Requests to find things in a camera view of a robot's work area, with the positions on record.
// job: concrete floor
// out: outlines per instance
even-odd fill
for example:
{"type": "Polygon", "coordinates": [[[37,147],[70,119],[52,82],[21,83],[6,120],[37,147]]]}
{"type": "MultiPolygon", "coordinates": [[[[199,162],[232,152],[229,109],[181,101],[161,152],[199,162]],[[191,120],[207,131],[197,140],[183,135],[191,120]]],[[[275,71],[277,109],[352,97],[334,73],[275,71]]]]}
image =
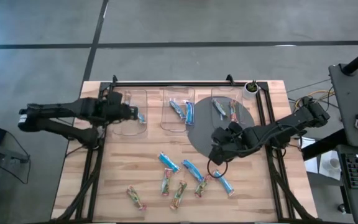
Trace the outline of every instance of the concrete floor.
{"type": "MultiPolygon", "coordinates": [[[[90,44],[102,0],[0,0],[0,44],[90,44]]],[[[355,0],[110,0],[101,43],[198,41],[358,40],[355,0]]],[[[0,127],[28,150],[28,185],[10,176],[0,193],[0,223],[49,219],[67,141],[54,134],[23,133],[18,110],[27,103],[78,98],[89,49],[0,50],[0,127]]],[[[90,80],[284,80],[287,90],[328,78],[328,66],[346,63],[358,46],[98,49],[90,80]]],[[[290,98],[331,87],[293,91],[290,98]]],[[[330,107],[329,124],[306,136],[323,138],[341,128],[330,107]]],[[[26,167],[16,171],[25,175],[26,167]]],[[[339,187],[311,180],[318,215],[352,222],[336,205],[339,187]]]]}

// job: small potted plant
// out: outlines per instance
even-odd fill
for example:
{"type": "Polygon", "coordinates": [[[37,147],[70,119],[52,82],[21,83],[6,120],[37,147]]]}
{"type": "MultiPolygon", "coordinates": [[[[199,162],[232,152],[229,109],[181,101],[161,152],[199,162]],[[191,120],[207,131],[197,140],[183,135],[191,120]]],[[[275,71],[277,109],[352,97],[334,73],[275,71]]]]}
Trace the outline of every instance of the small potted plant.
{"type": "Polygon", "coordinates": [[[255,94],[259,91],[259,86],[256,83],[256,80],[252,82],[247,82],[244,85],[244,90],[242,91],[242,95],[246,99],[251,99],[255,96],[255,94]]]}

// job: wrapped candy bar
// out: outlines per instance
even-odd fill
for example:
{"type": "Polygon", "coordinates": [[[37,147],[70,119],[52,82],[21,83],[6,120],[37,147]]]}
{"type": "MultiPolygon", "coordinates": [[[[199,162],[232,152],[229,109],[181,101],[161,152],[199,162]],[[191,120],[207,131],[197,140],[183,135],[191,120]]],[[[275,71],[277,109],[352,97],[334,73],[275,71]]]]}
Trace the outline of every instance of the wrapped candy bar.
{"type": "Polygon", "coordinates": [[[231,117],[231,121],[233,122],[239,122],[239,120],[237,119],[237,101],[236,100],[232,100],[230,101],[230,117],[231,117]]]}
{"type": "Polygon", "coordinates": [[[169,195],[169,181],[172,176],[172,170],[165,168],[164,170],[164,177],[162,179],[162,186],[161,186],[161,195],[168,196],[169,195]]]}
{"type": "Polygon", "coordinates": [[[204,179],[203,179],[203,181],[201,181],[199,184],[198,184],[198,186],[197,186],[197,188],[196,188],[196,192],[194,193],[197,197],[201,197],[201,194],[204,192],[204,190],[205,190],[205,187],[206,187],[206,185],[207,185],[207,183],[208,183],[208,180],[211,178],[211,176],[210,175],[206,175],[205,177],[204,177],[204,179]]]}
{"type": "Polygon", "coordinates": [[[196,166],[194,166],[190,161],[185,159],[182,164],[189,170],[191,174],[193,174],[194,177],[196,177],[197,181],[200,183],[203,181],[203,176],[199,172],[196,166]]]}
{"type": "Polygon", "coordinates": [[[182,111],[182,109],[180,108],[180,106],[177,105],[173,100],[170,100],[169,104],[177,112],[177,114],[179,115],[180,119],[185,119],[186,118],[186,116],[185,116],[184,112],[182,111]]]}
{"type": "Polygon", "coordinates": [[[140,123],[140,124],[145,124],[145,123],[147,123],[147,122],[146,122],[146,119],[144,118],[144,115],[138,113],[138,114],[137,114],[137,118],[139,119],[139,123],[140,123]]]}
{"type": "Polygon", "coordinates": [[[180,170],[180,167],[176,164],[174,164],[168,156],[166,156],[164,153],[160,152],[160,155],[158,157],[160,161],[165,164],[169,169],[171,169],[174,173],[178,172],[180,170]]]}
{"type": "Polygon", "coordinates": [[[186,121],[187,125],[194,125],[194,103],[186,102],[186,121]]]}
{"type": "Polygon", "coordinates": [[[212,103],[222,116],[227,115],[227,113],[223,109],[223,105],[217,99],[212,99],[212,103]]]}
{"type": "Polygon", "coordinates": [[[185,181],[183,181],[183,180],[181,180],[179,184],[180,184],[179,189],[177,190],[177,192],[176,192],[176,194],[175,194],[175,196],[174,196],[174,198],[172,200],[172,203],[170,205],[170,208],[172,210],[178,209],[179,204],[181,202],[181,198],[183,196],[183,193],[184,193],[184,191],[185,191],[185,189],[187,187],[187,183],[185,181]]]}
{"type": "MultiPolygon", "coordinates": [[[[213,172],[213,175],[215,177],[219,177],[221,174],[219,173],[218,170],[213,172]]],[[[226,180],[226,178],[224,177],[220,177],[219,181],[223,184],[224,189],[226,190],[227,194],[229,195],[229,197],[234,194],[234,189],[233,187],[229,184],[229,182],[226,180]]]]}
{"type": "Polygon", "coordinates": [[[146,210],[146,205],[143,204],[141,201],[140,201],[140,198],[139,196],[137,195],[134,187],[132,185],[128,186],[128,189],[127,189],[127,194],[131,197],[132,201],[135,202],[135,206],[141,210],[141,211],[144,211],[146,210]]]}

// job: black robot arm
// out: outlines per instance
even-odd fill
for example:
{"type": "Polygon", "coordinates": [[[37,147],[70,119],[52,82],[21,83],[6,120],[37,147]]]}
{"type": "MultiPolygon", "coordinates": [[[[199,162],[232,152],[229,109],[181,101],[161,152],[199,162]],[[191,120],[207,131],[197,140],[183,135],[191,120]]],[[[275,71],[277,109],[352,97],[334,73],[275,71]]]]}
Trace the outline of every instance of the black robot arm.
{"type": "Polygon", "coordinates": [[[138,109],[121,103],[122,94],[112,88],[101,99],[81,98],[72,103],[39,105],[31,103],[26,109],[21,109],[18,127],[25,132],[48,131],[62,135],[67,139],[75,138],[88,149],[98,146],[99,133],[97,127],[120,122],[127,119],[137,119],[138,109]],[[65,125],[50,118],[78,118],[89,121],[92,128],[78,129],[65,125]]]}
{"type": "Polygon", "coordinates": [[[235,157],[245,157],[257,152],[270,141],[273,147],[283,147],[291,136],[305,128],[324,126],[329,119],[327,112],[319,103],[310,98],[303,99],[303,105],[295,113],[266,126],[242,129],[232,122],[228,128],[217,128],[212,134],[215,142],[209,159],[217,165],[230,162],[235,157]]]}

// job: transparent container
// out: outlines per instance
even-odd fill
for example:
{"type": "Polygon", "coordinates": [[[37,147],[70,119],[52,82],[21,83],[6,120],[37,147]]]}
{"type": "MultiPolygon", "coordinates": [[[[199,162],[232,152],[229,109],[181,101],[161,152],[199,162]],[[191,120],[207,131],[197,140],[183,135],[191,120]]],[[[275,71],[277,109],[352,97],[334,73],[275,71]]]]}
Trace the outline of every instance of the transparent container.
{"type": "Polygon", "coordinates": [[[211,89],[211,118],[214,128],[227,128],[232,121],[231,103],[234,104],[235,114],[238,123],[245,123],[244,110],[242,105],[242,89],[233,86],[218,86],[211,89]],[[214,101],[218,101],[225,112],[225,116],[217,109],[214,101]]]}
{"type": "Polygon", "coordinates": [[[166,134],[186,134],[193,126],[186,125],[185,120],[173,109],[170,101],[174,101],[186,115],[186,102],[194,103],[195,90],[187,86],[168,86],[163,89],[161,128],[166,134]]]}
{"type": "Polygon", "coordinates": [[[147,92],[146,90],[116,90],[122,93],[121,103],[136,106],[138,108],[138,117],[143,116],[144,122],[138,120],[122,121],[113,125],[113,133],[121,136],[136,136],[147,130],[147,92]]]}

